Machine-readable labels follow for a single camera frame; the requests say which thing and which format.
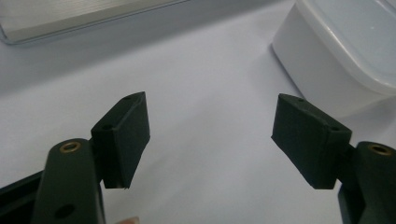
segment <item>white table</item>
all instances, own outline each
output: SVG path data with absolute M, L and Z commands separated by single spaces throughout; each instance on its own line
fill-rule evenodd
M 104 189 L 107 223 L 341 223 L 270 136 L 271 51 L 292 1 L 192 0 L 22 46 L 0 44 L 0 187 L 42 170 L 55 144 L 89 139 L 121 97 L 145 91 L 151 139 L 132 187 Z M 340 119 L 396 147 L 396 101 Z

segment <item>plastic box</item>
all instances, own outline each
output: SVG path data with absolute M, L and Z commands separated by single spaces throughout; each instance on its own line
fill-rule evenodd
M 304 97 L 344 117 L 396 95 L 396 0 L 298 0 L 273 41 Z

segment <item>container lid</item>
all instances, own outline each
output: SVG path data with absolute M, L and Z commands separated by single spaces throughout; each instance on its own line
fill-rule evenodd
M 396 0 L 297 0 L 296 6 L 359 83 L 396 94 Z

